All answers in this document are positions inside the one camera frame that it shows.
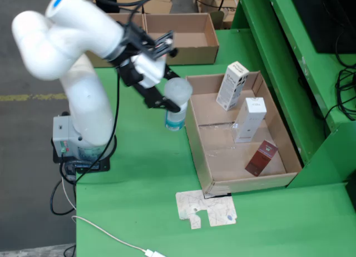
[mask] black cable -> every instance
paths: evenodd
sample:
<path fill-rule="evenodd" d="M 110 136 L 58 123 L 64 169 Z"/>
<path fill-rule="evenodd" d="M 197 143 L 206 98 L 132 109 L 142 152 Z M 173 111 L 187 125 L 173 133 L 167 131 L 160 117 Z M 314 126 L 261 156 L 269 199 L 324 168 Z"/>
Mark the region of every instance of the black cable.
<path fill-rule="evenodd" d="M 76 252 L 76 248 L 77 248 L 77 244 L 74 244 L 73 246 L 70 246 L 69 248 L 67 248 L 67 249 L 63 252 L 63 256 L 64 256 L 64 257 L 67 257 L 66 252 L 69 251 L 70 249 L 73 249 L 73 252 L 72 252 L 72 256 L 71 256 L 71 257 L 74 257 L 74 253 Z"/>
<path fill-rule="evenodd" d="M 61 182 L 62 182 L 62 179 L 60 179 L 60 181 L 58 181 L 58 183 L 56 184 L 55 188 L 52 191 L 52 195 L 51 195 L 51 199 L 50 199 L 50 209 L 51 209 L 51 213 L 53 213 L 54 215 L 67 215 L 74 211 L 74 208 L 72 208 L 71 210 L 66 211 L 66 212 L 55 212 L 53 209 L 53 198 L 55 197 L 56 190 Z"/>
<path fill-rule="evenodd" d="M 74 185 L 74 181 L 70 181 L 68 178 L 67 178 L 67 176 L 63 173 L 63 162 L 61 162 L 60 163 L 60 174 L 61 174 L 61 176 L 63 177 L 63 179 L 65 180 L 65 182 L 67 182 L 67 183 L 69 183 L 69 184 L 71 184 L 71 185 Z"/>
<path fill-rule="evenodd" d="M 349 102 L 349 101 L 351 101 L 351 100 L 354 100 L 355 98 L 356 98 L 356 96 L 354 96 L 354 97 L 352 97 L 352 98 L 350 98 L 350 99 L 348 99 L 348 100 L 342 102 L 342 104 L 345 104 L 345 103 L 347 103 L 347 102 Z M 327 118 L 328 118 L 329 114 L 331 113 L 332 109 L 335 108 L 335 107 L 337 107 L 337 106 L 339 106 L 339 104 L 336 104 L 336 105 L 334 105 L 333 107 L 331 107 L 330 110 L 328 111 L 328 113 L 325 115 L 325 121 L 324 121 L 325 124 L 326 124 L 326 122 L 327 122 Z M 325 135 L 325 138 L 326 138 L 327 135 L 326 135 L 326 131 L 325 131 L 325 124 L 324 124 L 324 135 Z"/>
<path fill-rule="evenodd" d="M 196 0 L 197 2 L 199 2 L 199 3 L 201 3 L 201 4 L 203 4 L 203 5 L 205 5 L 205 6 L 208 6 L 208 7 L 212 7 L 212 8 L 220 8 L 220 6 L 219 7 L 217 7 L 217 6 L 213 6 L 213 5 L 208 5 L 208 4 L 206 4 L 206 3 L 204 3 L 203 1 L 200 1 L 200 0 Z M 231 8 L 231 9 L 236 9 L 236 7 L 221 7 L 221 8 Z"/>
<path fill-rule="evenodd" d="M 101 3 L 104 3 L 106 5 L 110 5 L 110 6 L 132 7 L 132 6 L 138 6 L 139 4 L 144 2 L 145 0 L 139 0 L 139 1 L 128 2 L 128 3 L 117 3 L 117 2 L 114 2 L 114 1 L 111 1 L 111 0 L 98 0 L 98 1 L 100 1 Z"/>
<path fill-rule="evenodd" d="M 81 174 L 81 176 L 74 182 L 74 185 L 77 185 L 77 183 L 79 182 L 79 180 L 85 176 L 97 163 L 98 161 L 100 161 L 100 159 L 102 158 L 102 156 L 104 156 L 106 150 L 109 148 L 110 143 L 113 139 L 113 137 L 115 136 L 115 130 L 116 130 L 116 123 L 117 123 L 117 117 L 118 117 L 118 104 L 119 104 L 119 100 L 120 100 L 120 74 L 117 70 L 117 94 L 116 94 L 116 111 L 115 111 L 115 119 L 113 122 L 113 128 L 112 128 L 112 132 L 111 132 L 111 136 L 109 138 L 108 143 L 106 144 L 106 147 L 104 148 L 103 152 L 100 154 L 100 156 L 95 160 L 95 162 L 92 163 L 92 165 L 84 172 Z"/>
<path fill-rule="evenodd" d="M 73 195 L 74 195 L 74 201 L 77 203 L 77 191 L 75 185 L 73 185 Z"/>
<path fill-rule="evenodd" d="M 221 0 L 220 7 L 219 7 L 218 11 L 220 11 L 221 8 L 223 7 L 223 3 L 224 3 L 224 0 Z"/>
<path fill-rule="evenodd" d="M 356 110 L 353 110 L 351 108 L 346 108 L 344 106 L 344 104 L 346 104 L 347 102 L 350 102 L 351 100 L 356 99 L 356 96 L 354 96 L 352 98 L 349 98 L 346 101 L 342 101 L 342 92 L 343 91 L 347 91 L 347 90 L 350 90 L 352 88 L 356 89 L 356 63 L 353 64 L 353 65 L 349 65 L 349 64 L 346 64 L 345 62 L 343 62 L 341 60 L 339 52 L 338 52 L 338 44 L 339 44 L 339 40 L 340 40 L 341 36 L 345 32 L 345 25 L 343 23 L 341 23 L 339 20 L 337 20 L 337 18 L 334 17 L 334 15 L 331 14 L 331 12 L 326 7 L 325 0 L 323 0 L 323 7 L 324 7 L 326 13 L 328 14 L 328 16 L 336 24 L 338 24 L 339 26 L 342 27 L 342 31 L 339 34 L 339 36 L 336 38 L 336 42 L 335 42 L 335 56 L 336 56 L 338 62 L 342 66 L 344 66 L 344 69 L 339 71 L 338 78 L 337 78 L 337 81 L 335 83 L 337 104 L 329 109 L 329 111 L 327 112 L 327 114 L 325 115 L 325 118 L 324 118 L 323 129 L 324 129 L 324 135 L 325 135 L 325 138 L 326 138 L 327 137 L 327 134 L 326 134 L 327 118 L 328 118 L 328 116 L 331 113 L 333 108 L 337 107 L 349 120 L 351 120 L 351 121 L 355 121 L 356 120 L 354 118 L 354 116 L 356 116 Z M 349 78 L 350 76 L 353 76 L 352 81 L 351 82 L 347 82 L 347 83 L 342 85 L 342 82 L 344 80 L 346 80 L 347 78 Z"/>
<path fill-rule="evenodd" d="M 137 6 L 133 9 L 133 11 L 130 13 L 130 16 L 128 18 L 127 24 L 130 24 L 132 21 L 132 18 L 134 17 L 134 14 L 139 10 L 140 7 L 142 7 L 145 3 L 147 3 L 150 0 L 140 0 L 138 1 Z"/>
<path fill-rule="evenodd" d="M 344 34 L 344 31 L 345 30 L 342 30 L 342 32 L 339 34 L 338 38 L 336 39 L 336 43 L 335 43 L 335 55 L 336 55 L 336 58 L 338 59 L 338 61 L 340 62 L 340 64 L 346 68 L 356 68 L 356 63 L 354 65 L 348 65 L 346 63 L 344 63 L 340 56 L 339 56 L 339 52 L 338 52 L 338 44 L 339 44 L 339 39 L 340 37 Z"/>

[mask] white box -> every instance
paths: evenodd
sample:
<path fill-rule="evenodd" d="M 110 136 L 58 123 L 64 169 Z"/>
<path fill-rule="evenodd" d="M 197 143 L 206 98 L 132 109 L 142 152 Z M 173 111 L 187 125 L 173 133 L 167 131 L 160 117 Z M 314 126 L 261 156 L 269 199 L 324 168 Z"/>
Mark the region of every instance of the white box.
<path fill-rule="evenodd" d="M 250 142 L 267 113 L 262 97 L 246 98 L 232 127 L 235 143 Z"/>
<path fill-rule="evenodd" d="M 238 61 L 228 65 L 216 98 L 216 102 L 223 107 L 224 110 L 228 111 L 236 106 L 249 73 L 249 70 Z"/>

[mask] green metal frame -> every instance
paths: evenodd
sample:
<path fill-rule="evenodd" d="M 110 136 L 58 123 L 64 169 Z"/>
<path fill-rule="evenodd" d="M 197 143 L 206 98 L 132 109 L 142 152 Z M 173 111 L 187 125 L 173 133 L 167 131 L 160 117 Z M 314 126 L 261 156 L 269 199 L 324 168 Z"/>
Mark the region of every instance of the green metal frame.
<path fill-rule="evenodd" d="M 298 84 L 298 72 L 283 32 L 324 115 L 335 104 L 334 75 L 341 69 L 335 57 L 315 52 L 291 0 L 240 0 L 232 28 L 251 30 L 271 81 L 271 91 L 305 165 L 289 187 L 347 180 L 355 170 L 356 122 L 333 110 L 328 118 L 331 134 L 325 139 L 324 122 L 315 117 L 304 89 Z M 350 61 L 356 55 L 343 57 Z"/>
<path fill-rule="evenodd" d="M 270 0 L 279 22 L 294 49 L 295 55 L 304 71 L 309 86 L 325 116 L 336 104 L 335 82 L 339 71 L 343 68 L 334 54 L 320 54 L 314 49 L 298 12 L 292 0 Z M 346 63 L 356 63 L 355 54 L 342 54 Z M 343 93 L 344 100 L 355 95 L 354 90 Z M 355 108 L 356 101 L 346 106 Z M 348 122 L 346 116 L 337 109 L 331 111 L 327 118 L 330 130 L 335 130 L 343 122 Z"/>

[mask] gray floor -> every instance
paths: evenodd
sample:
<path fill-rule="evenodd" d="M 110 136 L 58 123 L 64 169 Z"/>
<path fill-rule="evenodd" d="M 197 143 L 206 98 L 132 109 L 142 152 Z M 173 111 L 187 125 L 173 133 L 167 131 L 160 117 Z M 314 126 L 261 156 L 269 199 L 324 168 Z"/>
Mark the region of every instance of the gray floor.
<path fill-rule="evenodd" d="M 192 0 L 172 1 L 172 13 L 197 11 Z M 15 15 L 24 10 L 44 12 L 48 2 L 0 0 L 0 251 L 75 242 L 71 218 L 54 216 L 49 209 L 52 189 L 60 179 L 52 162 L 52 118 L 68 110 L 67 101 L 34 97 L 63 90 L 58 81 L 43 82 L 28 74 L 11 35 Z M 10 95 L 24 95 L 24 101 Z M 55 204 L 58 211 L 70 208 L 62 189 Z"/>

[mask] green table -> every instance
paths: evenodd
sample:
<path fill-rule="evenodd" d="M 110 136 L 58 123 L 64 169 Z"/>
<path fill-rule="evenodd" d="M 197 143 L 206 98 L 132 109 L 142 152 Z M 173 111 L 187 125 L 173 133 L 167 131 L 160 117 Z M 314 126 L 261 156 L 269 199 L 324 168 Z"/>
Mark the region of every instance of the green table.
<path fill-rule="evenodd" d="M 233 61 L 268 77 L 250 30 L 218 31 L 215 65 L 181 66 L 181 76 L 223 73 Z M 116 75 L 97 69 L 115 106 Z M 179 220 L 176 192 L 200 189 L 185 130 L 164 128 L 164 111 L 148 110 L 121 87 L 111 170 L 77 186 L 77 215 L 142 248 L 174 256 L 354 256 L 356 214 L 343 184 L 234 194 L 235 225 L 202 228 Z M 143 256 L 77 220 L 77 256 Z"/>

